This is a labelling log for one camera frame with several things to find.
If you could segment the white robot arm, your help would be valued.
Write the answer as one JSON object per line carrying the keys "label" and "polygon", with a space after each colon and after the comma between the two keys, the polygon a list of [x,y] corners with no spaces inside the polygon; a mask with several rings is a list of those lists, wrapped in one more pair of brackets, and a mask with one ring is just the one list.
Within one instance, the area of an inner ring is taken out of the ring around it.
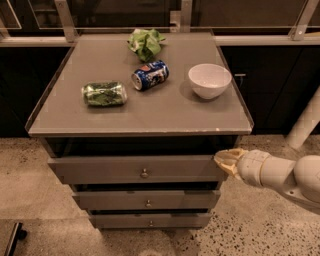
{"label": "white robot arm", "polygon": [[[299,149],[319,122],[320,87],[289,132],[286,143]],[[320,211],[319,155],[289,160],[259,148],[232,148],[218,151],[213,159],[221,170],[247,185],[271,189],[310,212]]]}

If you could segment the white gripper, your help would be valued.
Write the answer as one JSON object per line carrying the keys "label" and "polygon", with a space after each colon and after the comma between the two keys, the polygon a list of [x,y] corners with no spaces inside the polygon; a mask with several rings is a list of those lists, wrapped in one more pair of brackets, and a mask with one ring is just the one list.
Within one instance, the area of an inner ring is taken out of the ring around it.
{"label": "white gripper", "polygon": [[261,187],[261,169],[264,162],[269,157],[269,153],[260,150],[247,152],[247,150],[242,148],[233,148],[218,151],[214,155],[214,160],[217,163],[220,163],[219,167],[229,176],[238,180],[242,179],[248,185]]}

